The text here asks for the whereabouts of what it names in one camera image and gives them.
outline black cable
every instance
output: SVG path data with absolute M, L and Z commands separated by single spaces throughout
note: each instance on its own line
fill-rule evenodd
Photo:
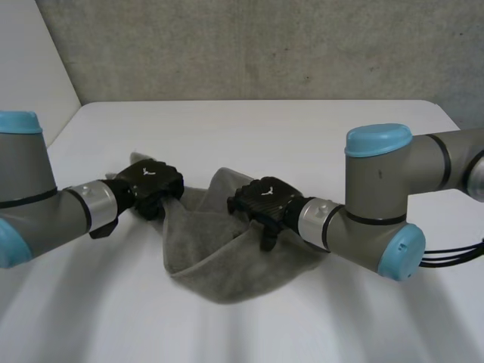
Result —
M 472 246 L 452 248 L 450 250 L 431 250 L 431 251 L 425 251 L 425 254 L 426 255 L 430 255 L 430 254 L 440 254 L 440 253 L 462 252 L 462 251 L 472 250 L 472 249 L 475 249 L 475 248 L 480 247 L 480 246 L 484 246 L 484 240 L 482 240 L 481 243 L 474 244 Z
M 460 265 L 462 263 L 472 261 L 473 259 L 476 259 L 477 257 L 480 257 L 483 254 L 484 254 L 484 240 L 482 240 L 482 243 L 478 244 L 477 247 L 475 247 L 473 250 L 462 253 L 460 255 L 437 257 L 433 259 L 431 258 L 422 259 L 422 262 L 420 263 L 420 267 L 440 268 L 440 267 L 450 267 L 450 266 Z M 441 261 L 444 259 L 445 259 L 445 262 L 437 262 L 437 263 L 428 262 L 428 261 Z
M 467 251 L 465 253 L 461 253 L 460 255 L 451 255 L 451 256 L 443 256 L 443 257 L 424 257 L 422 261 L 448 261 L 450 259 L 460 259 L 468 256 L 473 256 L 476 252 L 477 248 L 472 249 L 471 251 Z
M 425 268 L 451 267 L 451 266 L 460 265 L 461 263 L 472 261 L 473 259 L 476 259 L 481 255 L 482 255 L 482 251 L 480 251 L 479 253 L 476 253 L 473 256 L 469 256 L 467 258 L 454 259 L 452 261 L 447 261 L 447 262 L 441 262 L 441 263 L 421 262 L 420 267 L 425 267 Z

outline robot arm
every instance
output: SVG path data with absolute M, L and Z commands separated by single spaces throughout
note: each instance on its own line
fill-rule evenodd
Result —
M 134 207 L 145 219 L 163 213 L 160 199 L 180 198 L 175 168 L 142 160 L 112 180 L 57 190 L 34 113 L 0 112 L 0 267 L 30 261 L 86 233 L 107 237 Z
M 401 281 L 418 268 L 424 233 L 406 222 L 410 194 L 458 189 L 484 201 L 484 129 L 413 137 L 404 125 L 353 129 L 346 139 L 346 205 L 304 198 L 276 178 L 253 181 L 229 198 L 265 225 L 263 250 L 282 228 L 379 275 Z

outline gray concrete wall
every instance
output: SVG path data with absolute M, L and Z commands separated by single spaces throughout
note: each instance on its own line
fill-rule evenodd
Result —
M 37 0 L 83 103 L 424 99 L 484 126 L 483 0 Z

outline white tabletop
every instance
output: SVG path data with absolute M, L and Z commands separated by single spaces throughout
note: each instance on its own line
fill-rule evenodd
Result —
M 188 186 L 206 188 L 227 166 L 343 203 L 345 135 L 372 123 L 457 129 L 424 101 L 99 103 L 49 155 L 60 188 L 119 171 L 137 150 Z M 478 242 L 483 216 L 457 191 L 411 197 L 408 210 L 430 249 Z M 125 213 L 107 239 L 0 271 L 0 361 L 482 362 L 483 272 L 478 259 L 399 284 L 331 255 L 274 293 L 219 306 L 174 285 L 160 236 Z

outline wall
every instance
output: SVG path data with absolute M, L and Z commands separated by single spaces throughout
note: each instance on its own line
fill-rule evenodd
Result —
M 79 99 L 34 0 L 0 1 L 0 110 L 33 110 L 50 144 Z
M 424 99 L 484 126 L 482 0 L 37 0 L 81 102 Z

